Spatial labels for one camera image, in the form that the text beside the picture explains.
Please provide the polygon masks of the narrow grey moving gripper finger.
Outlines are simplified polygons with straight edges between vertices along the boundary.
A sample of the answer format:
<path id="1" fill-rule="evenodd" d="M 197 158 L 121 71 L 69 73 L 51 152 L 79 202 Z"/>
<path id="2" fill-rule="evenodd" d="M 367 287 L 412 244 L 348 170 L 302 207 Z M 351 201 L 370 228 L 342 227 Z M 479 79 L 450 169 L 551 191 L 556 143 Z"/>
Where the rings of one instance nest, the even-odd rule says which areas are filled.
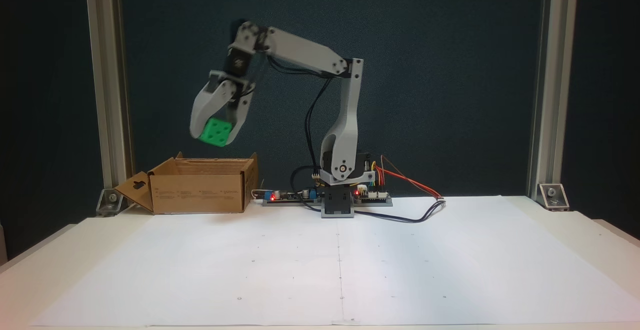
<path id="1" fill-rule="evenodd" d="M 222 145 L 223 147 L 231 144 L 240 132 L 248 116 L 252 97 L 253 94 L 243 95 L 238 98 L 234 97 L 233 94 L 222 95 L 222 99 L 226 100 L 226 103 L 222 106 L 222 109 L 224 109 L 222 129 L 226 132 L 226 141 Z"/>

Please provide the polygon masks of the broad grey fixed gripper finger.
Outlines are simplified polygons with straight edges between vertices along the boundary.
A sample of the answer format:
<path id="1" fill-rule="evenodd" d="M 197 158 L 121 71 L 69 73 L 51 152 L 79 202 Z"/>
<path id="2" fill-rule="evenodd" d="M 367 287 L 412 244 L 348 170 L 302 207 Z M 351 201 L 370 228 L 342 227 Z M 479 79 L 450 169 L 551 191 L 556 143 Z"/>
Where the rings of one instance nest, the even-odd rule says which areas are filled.
<path id="1" fill-rule="evenodd" d="M 227 133 L 223 129 L 223 106 L 226 102 L 221 96 L 208 93 L 208 84 L 206 84 L 199 91 L 192 105 L 190 136 L 200 141 L 226 141 Z"/>

